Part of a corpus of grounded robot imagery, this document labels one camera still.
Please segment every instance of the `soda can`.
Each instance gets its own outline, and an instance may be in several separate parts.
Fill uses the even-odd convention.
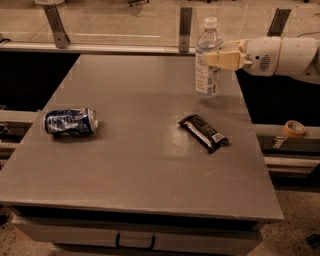
[[[43,118],[48,134],[88,135],[98,128],[96,112],[90,108],[54,110]]]

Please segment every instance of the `plastic water bottle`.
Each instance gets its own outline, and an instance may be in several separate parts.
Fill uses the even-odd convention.
[[[215,97],[220,91],[221,70],[203,63],[202,54],[222,48],[223,39],[217,32],[218,22],[214,17],[204,21],[204,32],[196,44],[195,86],[196,92],[205,98]]]

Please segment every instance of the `concrete floor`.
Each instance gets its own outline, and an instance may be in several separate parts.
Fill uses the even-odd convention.
[[[126,0],[69,0],[58,6],[71,42],[116,45],[177,46],[181,6],[193,7],[191,46],[204,18],[216,16],[225,40],[266,35],[277,7],[291,9],[283,36],[320,30],[320,0],[150,0],[129,7]],[[0,33],[13,41],[53,42],[41,6],[32,0],[0,1]],[[320,34],[311,35],[320,39]],[[263,242],[249,256],[312,256],[306,237],[320,232],[320,194],[277,188],[284,221],[262,229]],[[0,214],[9,214],[4,207]],[[10,221],[0,227],[0,255],[50,255],[50,244],[36,243],[16,233]]]

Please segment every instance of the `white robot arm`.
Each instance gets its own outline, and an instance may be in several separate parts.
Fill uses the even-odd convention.
[[[320,84],[320,42],[313,38],[261,37],[226,43],[220,51],[204,55],[209,66],[254,76],[283,75]]]

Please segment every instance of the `black wrapper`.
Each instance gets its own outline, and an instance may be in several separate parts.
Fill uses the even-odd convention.
[[[228,139],[199,115],[187,116],[179,122],[179,125],[204,145],[208,149],[209,154],[212,154],[221,146],[228,144]]]

